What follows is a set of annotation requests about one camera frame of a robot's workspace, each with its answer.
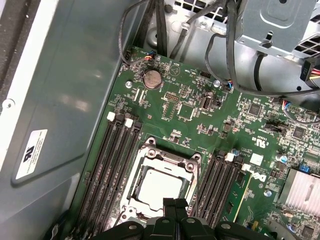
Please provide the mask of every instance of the screw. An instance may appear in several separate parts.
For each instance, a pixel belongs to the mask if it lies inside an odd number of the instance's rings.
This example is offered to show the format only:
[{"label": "screw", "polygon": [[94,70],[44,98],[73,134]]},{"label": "screw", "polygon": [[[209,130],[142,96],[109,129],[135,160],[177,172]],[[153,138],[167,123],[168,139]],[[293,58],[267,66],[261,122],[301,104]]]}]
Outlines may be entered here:
[{"label": "screw", "polygon": [[15,101],[13,101],[12,99],[9,99],[9,98],[4,100],[3,103],[2,103],[2,107],[4,109],[10,109],[10,108],[12,108],[14,106],[15,106]]},{"label": "screw", "polygon": [[148,151],[148,155],[149,155],[149,157],[153,157],[153,156],[156,155],[156,151],[153,150],[153,149],[150,149],[150,150]]},{"label": "screw", "polygon": [[265,190],[263,195],[265,195],[266,197],[271,197],[272,196],[272,191],[270,190]]},{"label": "screw", "polygon": [[186,222],[189,224],[194,224],[196,221],[193,218],[188,218]]},{"label": "screw", "polygon": [[221,85],[221,82],[220,82],[219,80],[214,80],[214,81],[213,81],[213,86],[214,86],[215,88],[220,87],[220,85]]},{"label": "screw", "polygon": [[132,86],[133,86],[133,83],[132,83],[132,81],[126,81],[125,82],[125,87],[127,88],[127,89],[130,89],[130,88],[132,88]]},{"label": "screw", "polygon": [[192,171],[192,170],[194,169],[194,165],[193,165],[192,163],[188,163],[188,164],[186,165],[186,168],[187,168],[188,170]]},{"label": "screw", "polygon": [[207,26],[207,23],[206,23],[205,21],[202,21],[202,22],[200,23],[200,27],[201,27],[202,29],[205,29],[206,26]]},{"label": "screw", "polygon": [[231,226],[230,226],[229,224],[226,224],[226,223],[221,224],[221,227],[222,227],[223,229],[231,229]]}]

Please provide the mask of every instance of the integrated circuit chip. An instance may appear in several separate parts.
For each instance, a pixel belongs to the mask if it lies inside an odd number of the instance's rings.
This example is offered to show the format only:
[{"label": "integrated circuit chip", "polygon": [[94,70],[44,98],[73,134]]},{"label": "integrated circuit chip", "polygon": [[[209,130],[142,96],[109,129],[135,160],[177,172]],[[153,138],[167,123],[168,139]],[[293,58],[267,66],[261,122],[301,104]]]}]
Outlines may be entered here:
[{"label": "integrated circuit chip", "polygon": [[234,205],[231,202],[228,202],[228,204],[226,205],[226,212],[230,214],[233,207]]},{"label": "integrated circuit chip", "polygon": [[178,116],[180,118],[187,120],[187,121],[191,121],[192,116],[194,114],[194,110],[195,109],[192,106],[183,103],[181,105],[179,112],[178,112]]},{"label": "integrated circuit chip", "polygon": [[238,176],[236,177],[236,182],[238,184],[242,184],[242,181],[244,180],[245,174],[241,171],[239,172]]},{"label": "integrated circuit chip", "polygon": [[249,114],[252,114],[257,117],[257,116],[259,116],[260,109],[261,109],[261,107],[259,105],[252,103],[249,108]]},{"label": "integrated circuit chip", "polygon": [[312,235],[314,234],[314,231],[315,230],[313,228],[311,228],[309,226],[304,226],[301,236],[306,239],[311,239]]},{"label": "integrated circuit chip", "polygon": [[232,126],[230,123],[227,122],[226,124],[224,124],[223,131],[229,132],[231,129],[232,129]]},{"label": "integrated circuit chip", "polygon": [[293,131],[292,137],[296,138],[296,139],[302,139],[305,135],[306,130],[304,130],[301,127],[296,127]]}]

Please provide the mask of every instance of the ram slot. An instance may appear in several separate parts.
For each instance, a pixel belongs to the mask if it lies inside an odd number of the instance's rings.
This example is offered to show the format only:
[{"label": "ram slot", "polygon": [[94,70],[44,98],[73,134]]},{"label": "ram slot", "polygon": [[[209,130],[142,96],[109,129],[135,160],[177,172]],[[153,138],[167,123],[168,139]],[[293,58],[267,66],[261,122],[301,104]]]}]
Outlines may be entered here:
[{"label": "ram slot", "polygon": [[87,188],[85,190],[84,198],[81,203],[81,208],[79,211],[79,217],[77,220],[77,225],[80,226],[83,221],[85,220],[85,217],[88,212],[88,208],[90,206],[90,202],[92,201],[93,193],[95,192],[96,187],[98,186],[98,179],[101,174],[101,169],[103,168],[103,152],[106,151],[110,144],[110,140],[115,136],[116,130],[119,128],[119,126],[115,126],[115,121],[110,122],[107,126],[107,129],[105,131],[105,135],[103,137],[103,142],[101,144],[100,150],[99,150],[99,156],[97,161],[94,164],[93,170],[90,174],[90,177],[87,182]]},{"label": "ram slot", "polygon": [[86,232],[86,225],[88,224],[90,213],[94,207],[93,202],[97,196],[97,188],[100,185],[104,170],[110,160],[107,153],[110,151],[110,149],[114,148],[114,143],[116,142],[116,139],[123,128],[124,119],[125,118],[122,115],[117,115],[115,120],[108,124],[99,150],[97,161],[94,165],[90,179],[88,180],[88,187],[85,192],[85,197],[81,204],[76,234],[82,235]]},{"label": "ram slot", "polygon": [[121,190],[121,185],[124,181],[129,163],[132,159],[141,128],[142,124],[140,122],[136,122],[134,124],[131,131],[131,136],[128,143],[126,144],[125,151],[123,151],[121,158],[117,159],[117,162],[119,163],[119,166],[117,168],[118,171],[116,177],[111,178],[114,179],[112,182],[112,186],[105,192],[104,201],[102,201],[104,205],[102,205],[100,209],[100,216],[98,218],[98,221],[96,222],[97,226],[95,233],[101,233],[105,230],[110,214],[112,213],[113,206]]},{"label": "ram slot", "polygon": [[221,192],[218,195],[218,199],[212,204],[211,215],[208,216],[207,222],[210,227],[215,227],[216,224],[220,221],[220,216],[226,204],[227,197],[230,193],[231,186],[235,181],[236,176],[239,173],[239,169],[231,165],[227,167],[226,177],[223,178]]},{"label": "ram slot", "polygon": [[220,220],[231,186],[239,173],[232,163],[213,159],[202,179],[198,196],[198,217],[207,220],[214,227]]},{"label": "ram slot", "polygon": [[104,153],[106,157],[105,165],[101,173],[100,181],[97,190],[93,196],[93,203],[91,204],[91,209],[89,212],[89,217],[87,218],[85,228],[88,229],[89,233],[93,230],[95,226],[95,220],[97,215],[99,215],[100,205],[102,204],[104,192],[106,187],[110,184],[110,179],[114,176],[116,171],[117,162],[114,159],[118,159],[118,155],[123,151],[123,148],[128,140],[130,134],[129,128],[122,126],[119,130],[119,134],[115,137],[111,148]]}]

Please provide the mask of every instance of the heatsink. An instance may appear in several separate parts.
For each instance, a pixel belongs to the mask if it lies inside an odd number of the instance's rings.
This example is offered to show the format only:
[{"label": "heatsink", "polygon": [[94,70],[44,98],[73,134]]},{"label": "heatsink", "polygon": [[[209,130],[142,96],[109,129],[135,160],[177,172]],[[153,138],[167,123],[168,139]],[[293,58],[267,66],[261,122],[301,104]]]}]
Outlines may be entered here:
[{"label": "heatsink", "polygon": [[320,217],[320,178],[291,169],[279,203],[296,211]]}]

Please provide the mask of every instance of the wire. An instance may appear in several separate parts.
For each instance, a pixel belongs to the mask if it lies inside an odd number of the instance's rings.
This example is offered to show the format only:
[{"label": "wire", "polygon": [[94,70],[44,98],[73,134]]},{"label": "wire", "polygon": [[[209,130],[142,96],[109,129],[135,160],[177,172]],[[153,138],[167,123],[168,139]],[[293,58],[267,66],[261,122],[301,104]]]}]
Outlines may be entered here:
[{"label": "wire", "polygon": [[156,17],[157,50],[160,55],[166,57],[168,55],[168,43],[167,43],[167,26],[166,26],[164,0],[156,1],[155,17]]},{"label": "wire", "polygon": [[262,91],[262,87],[260,83],[260,66],[261,66],[262,60],[267,56],[267,54],[264,54],[258,51],[257,55],[258,57],[256,59],[254,70],[253,70],[253,79],[254,79],[256,89],[258,91]]},{"label": "wire", "polygon": [[144,4],[144,3],[148,2],[148,1],[149,1],[149,0],[141,0],[141,1],[133,4],[133,5],[130,6],[129,8],[127,8],[127,9],[124,11],[124,13],[123,13],[123,15],[122,15],[122,18],[121,18],[121,21],[120,21],[120,29],[119,29],[119,35],[118,35],[118,48],[119,48],[119,53],[120,53],[121,59],[122,59],[126,64],[128,64],[128,65],[134,65],[134,64],[143,62],[143,61],[145,61],[146,59],[143,57],[143,58],[139,58],[139,59],[137,59],[137,60],[135,60],[135,61],[129,61],[129,60],[127,60],[127,59],[125,58],[124,53],[123,53],[123,47],[122,47],[122,38],[123,38],[124,24],[125,24],[125,21],[126,21],[126,18],[127,18],[128,13],[129,13],[132,9],[134,9],[134,8],[140,6],[140,5],[142,5],[142,4]]},{"label": "wire", "polygon": [[[213,12],[214,10],[217,9],[217,7],[219,6],[220,3],[221,3],[221,1],[215,0],[210,6],[202,9],[201,11],[199,11],[195,15],[193,15],[188,21],[186,21],[186,24],[190,25],[199,17],[205,16],[205,15],[209,14],[210,12]],[[178,41],[176,42],[176,45],[174,46],[174,48],[170,54],[171,59],[176,58],[185,38],[187,36],[187,33],[188,33],[188,31],[186,29],[182,29],[180,36],[178,38]]]},{"label": "wire", "polygon": [[155,7],[156,7],[156,0],[149,0],[149,3],[145,8],[138,31],[136,32],[135,39],[133,41],[133,45],[138,48],[144,47],[149,25],[154,15]]},{"label": "wire", "polygon": [[206,66],[206,69],[208,70],[208,72],[217,80],[219,80],[222,84],[224,85],[228,85],[228,81],[224,78],[221,78],[219,76],[217,76],[214,71],[212,70],[211,68],[211,65],[209,63],[209,53],[212,49],[212,46],[214,45],[214,41],[215,41],[215,38],[216,37],[219,37],[219,38],[225,38],[226,36],[225,35],[222,35],[222,34],[219,34],[219,33],[215,33],[212,35],[212,37],[210,38],[210,41],[208,43],[208,46],[206,48],[206,51],[205,51],[205,55],[204,55],[204,62],[205,62],[205,66]]},{"label": "wire", "polygon": [[305,91],[291,91],[291,92],[268,92],[257,91],[239,85],[236,74],[235,66],[235,40],[236,40],[236,25],[237,25],[237,5],[234,0],[229,0],[227,3],[228,22],[226,25],[226,63],[227,68],[232,79],[234,88],[244,94],[260,96],[260,97],[273,97],[273,98],[293,98],[298,96],[306,96],[310,94],[320,93],[320,88],[305,90]]},{"label": "wire", "polygon": [[299,121],[297,119],[294,119],[290,113],[288,112],[288,108],[291,105],[291,102],[283,100],[282,102],[282,111],[284,113],[284,115],[290,119],[292,122],[296,123],[296,124],[303,124],[303,125],[313,125],[313,124],[320,124],[320,120],[318,121],[310,121],[310,122],[305,122],[305,121]]}]

